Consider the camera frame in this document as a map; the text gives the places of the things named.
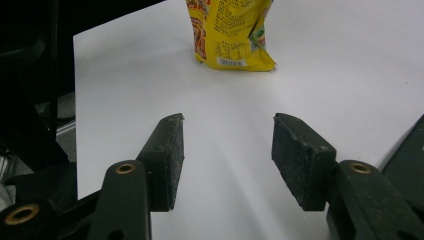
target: yellow packet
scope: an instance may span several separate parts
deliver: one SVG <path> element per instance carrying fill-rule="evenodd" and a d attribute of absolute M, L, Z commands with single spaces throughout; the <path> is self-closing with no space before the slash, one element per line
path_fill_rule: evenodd
<path fill-rule="evenodd" d="M 270 71 L 266 15 L 273 0 L 186 0 L 196 60 L 214 69 Z"/>

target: yellow snack bag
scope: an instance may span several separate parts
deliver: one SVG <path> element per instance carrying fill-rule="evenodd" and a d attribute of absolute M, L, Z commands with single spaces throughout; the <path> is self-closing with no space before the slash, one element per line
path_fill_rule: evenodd
<path fill-rule="evenodd" d="M 273 0 L 186 0 L 196 60 L 214 69 L 270 71 L 266 15 Z"/>

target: white table surface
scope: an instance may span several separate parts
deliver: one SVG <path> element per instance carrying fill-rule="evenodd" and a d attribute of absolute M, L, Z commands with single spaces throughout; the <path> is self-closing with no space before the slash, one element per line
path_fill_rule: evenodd
<path fill-rule="evenodd" d="M 152 213 L 154 239 L 328 239 L 271 160 L 273 116 L 303 119 L 337 161 L 381 166 L 424 113 L 424 2 L 278 0 L 266 31 L 267 73 L 196 63 L 183 0 L 75 36 L 79 197 L 183 113 L 176 206 Z"/>

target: brass screw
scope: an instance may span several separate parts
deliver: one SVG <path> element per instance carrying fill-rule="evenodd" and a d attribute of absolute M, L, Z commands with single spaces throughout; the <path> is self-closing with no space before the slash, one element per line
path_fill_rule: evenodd
<path fill-rule="evenodd" d="M 37 204 L 28 204 L 13 210 L 7 215 L 4 223 L 6 225 L 18 225 L 31 220 L 40 211 L 40 207 Z"/>

